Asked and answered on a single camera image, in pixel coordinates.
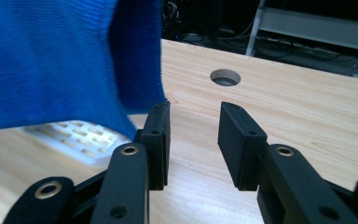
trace wooden tabletop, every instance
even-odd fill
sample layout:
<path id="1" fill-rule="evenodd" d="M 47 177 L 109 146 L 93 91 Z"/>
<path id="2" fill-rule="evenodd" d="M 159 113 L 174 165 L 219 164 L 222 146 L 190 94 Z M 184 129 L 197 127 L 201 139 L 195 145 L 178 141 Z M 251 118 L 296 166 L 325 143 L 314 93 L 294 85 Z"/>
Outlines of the wooden tabletop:
<path id="1" fill-rule="evenodd" d="M 295 147 L 319 174 L 347 189 L 358 180 L 358 79 L 162 41 L 171 106 L 169 183 L 150 193 L 151 223 L 263 223 L 254 192 L 234 188 L 217 143 L 222 101 L 242 106 L 270 144 Z M 238 72 L 223 87 L 213 70 Z M 131 117 L 142 126 L 145 116 Z M 0 222 L 23 192 L 53 175 L 75 184 L 99 173 L 17 129 L 0 130 Z"/>

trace blue cloth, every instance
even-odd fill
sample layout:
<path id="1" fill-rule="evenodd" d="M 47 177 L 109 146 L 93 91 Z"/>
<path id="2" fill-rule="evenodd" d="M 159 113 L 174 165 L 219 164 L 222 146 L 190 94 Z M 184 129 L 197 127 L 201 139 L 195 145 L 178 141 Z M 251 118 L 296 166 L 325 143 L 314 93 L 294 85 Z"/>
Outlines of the blue cloth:
<path id="1" fill-rule="evenodd" d="M 133 138 L 165 101 L 159 0 L 0 0 L 0 129 L 81 119 Z"/>

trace metal rivet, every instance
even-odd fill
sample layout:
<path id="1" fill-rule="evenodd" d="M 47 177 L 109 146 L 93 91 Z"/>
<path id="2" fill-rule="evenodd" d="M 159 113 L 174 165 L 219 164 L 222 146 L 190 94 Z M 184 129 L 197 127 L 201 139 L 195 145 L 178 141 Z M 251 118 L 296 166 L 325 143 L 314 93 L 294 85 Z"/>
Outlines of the metal rivet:
<path id="1" fill-rule="evenodd" d="M 125 156 L 131 156 L 133 154 L 136 154 L 138 150 L 138 147 L 124 147 L 123 149 L 121 149 L 121 154 Z"/>
<path id="2" fill-rule="evenodd" d="M 61 189 L 62 184 L 58 181 L 53 180 L 40 186 L 34 193 L 34 196 L 37 199 L 44 200 L 58 194 Z"/>
<path id="3" fill-rule="evenodd" d="M 276 150 L 277 150 L 278 154 L 280 154 L 281 156 L 290 157 L 290 156 L 295 155 L 295 153 L 292 151 L 292 149 L 289 149 L 287 147 L 277 147 Z"/>

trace wood grain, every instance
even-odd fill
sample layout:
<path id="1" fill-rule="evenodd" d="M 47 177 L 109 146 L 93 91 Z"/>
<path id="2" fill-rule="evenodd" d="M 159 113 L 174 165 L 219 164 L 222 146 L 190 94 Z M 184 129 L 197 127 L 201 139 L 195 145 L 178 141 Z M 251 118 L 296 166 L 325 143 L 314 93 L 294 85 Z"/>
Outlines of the wood grain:
<path id="1" fill-rule="evenodd" d="M 322 177 L 347 189 L 358 180 L 358 79 L 162 41 L 162 78 L 172 103 L 169 186 L 151 192 L 151 223 L 262 223 L 254 192 L 239 192 L 216 144 L 222 101 L 245 108 L 268 142 L 300 150 Z M 234 87 L 210 80 L 219 68 Z M 138 126 L 145 116 L 131 117 Z M 35 181 L 77 184 L 97 174 L 16 129 L 0 130 L 0 222 Z"/>

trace wooden table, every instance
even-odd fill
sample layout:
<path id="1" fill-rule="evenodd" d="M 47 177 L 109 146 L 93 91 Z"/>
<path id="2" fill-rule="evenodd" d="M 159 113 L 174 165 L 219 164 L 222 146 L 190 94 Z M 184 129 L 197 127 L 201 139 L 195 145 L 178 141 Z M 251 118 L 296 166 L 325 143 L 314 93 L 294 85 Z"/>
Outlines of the wooden table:
<path id="1" fill-rule="evenodd" d="M 162 41 L 171 107 L 169 185 L 150 194 L 151 223 L 262 223 L 254 192 L 234 188 L 216 144 L 222 101 L 244 107 L 268 142 L 299 149 L 322 177 L 352 189 L 358 180 L 358 79 Z M 218 86 L 219 68 L 241 75 Z M 142 126 L 145 116 L 132 117 Z M 0 130 L 0 222 L 35 181 L 97 174 L 17 129 Z"/>

